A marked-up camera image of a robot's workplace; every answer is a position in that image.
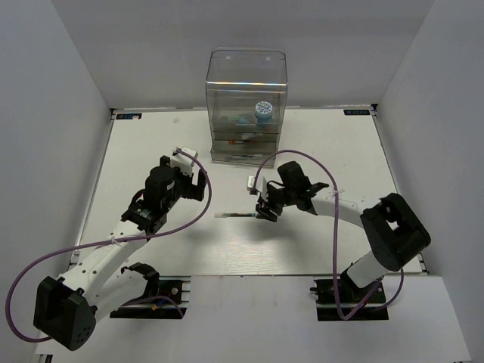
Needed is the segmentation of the green refill pen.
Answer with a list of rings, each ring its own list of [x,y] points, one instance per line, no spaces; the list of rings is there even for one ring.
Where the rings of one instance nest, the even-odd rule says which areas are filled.
[[[214,213],[215,218],[256,218],[256,213]]]

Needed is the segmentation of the red refill pen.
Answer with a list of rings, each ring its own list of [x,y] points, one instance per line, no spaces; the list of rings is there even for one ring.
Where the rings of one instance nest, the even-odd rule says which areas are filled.
[[[251,145],[251,144],[258,144],[258,141],[255,140],[230,140],[227,141],[229,145]]]

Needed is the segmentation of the blue cleaning gel jar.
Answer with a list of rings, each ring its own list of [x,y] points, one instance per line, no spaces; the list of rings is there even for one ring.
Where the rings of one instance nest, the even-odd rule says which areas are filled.
[[[273,118],[274,106],[269,101],[259,101],[254,108],[254,114],[258,124],[270,123]]]

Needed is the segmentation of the clear plastic drawer organizer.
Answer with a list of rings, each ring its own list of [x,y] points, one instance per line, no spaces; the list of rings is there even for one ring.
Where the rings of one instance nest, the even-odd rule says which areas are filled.
[[[275,164],[287,103],[287,59],[282,51],[267,48],[217,48],[206,74],[205,94],[211,131],[212,161],[271,168]],[[259,101],[274,106],[270,123],[258,124],[254,108]],[[252,125],[225,121],[227,116],[247,117]],[[258,144],[229,145],[230,140]],[[263,154],[262,158],[236,160],[233,154]]]

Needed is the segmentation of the dark blue pen refill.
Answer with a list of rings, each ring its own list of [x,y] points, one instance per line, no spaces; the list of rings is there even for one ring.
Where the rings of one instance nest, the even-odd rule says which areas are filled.
[[[263,154],[233,154],[231,157],[236,160],[249,160],[262,158],[263,156]]]

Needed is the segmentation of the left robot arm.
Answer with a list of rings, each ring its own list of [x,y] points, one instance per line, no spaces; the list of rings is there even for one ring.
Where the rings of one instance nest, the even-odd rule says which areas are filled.
[[[37,288],[33,323],[41,332],[75,351],[86,343],[95,325],[124,303],[150,302],[160,292],[157,270],[129,257],[141,249],[167,221],[179,199],[202,201],[206,176],[193,172],[198,153],[187,147],[160,158],[144,188],[132,198],[110,236],[57,278],[46,277]]]

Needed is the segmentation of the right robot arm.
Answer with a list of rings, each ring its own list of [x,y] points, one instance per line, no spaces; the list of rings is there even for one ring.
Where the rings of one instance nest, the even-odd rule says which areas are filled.
[[[361,300],[378,278],[401,270],[430,245],[429,232],[400,194],[388,194],[370,206],[363,197],[343,200],[329,184],[311,183],[295,161],[280,166],[278,174],[281,180],[275,183],[256,175],[248,178],[247,190],[258,197],[258,219],[276,222],[283,208],[295,206],[302,212],[331,216],[365,231],[370,251],[340,275],[342,294],[350,301]]]

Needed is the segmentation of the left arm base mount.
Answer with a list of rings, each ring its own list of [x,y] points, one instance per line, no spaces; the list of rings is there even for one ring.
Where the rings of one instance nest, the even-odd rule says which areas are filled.
[[[181,320],[188,310],[191,277],[161,277],[153,293],[110,313],[111,319]]]

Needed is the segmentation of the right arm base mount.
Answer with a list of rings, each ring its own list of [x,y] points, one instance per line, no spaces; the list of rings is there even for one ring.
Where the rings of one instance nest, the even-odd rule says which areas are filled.
[[[362,290],[351,290],[346,283],[338,281],[340,303],[342,313],[348,315],[361,302],[365,295],[371,290],[371,285]],[[340,321],[337,313],[336,300],[334,297],[334,286],[331,279],[314,280],[309,288],[310,294],[314,296],[318,321]],[[386,303],[386,294],[383,283],[377,285],[373,294],[364,300],[364,305],[351,317],[351,321],[388,321],[387,308],[377,310]]]

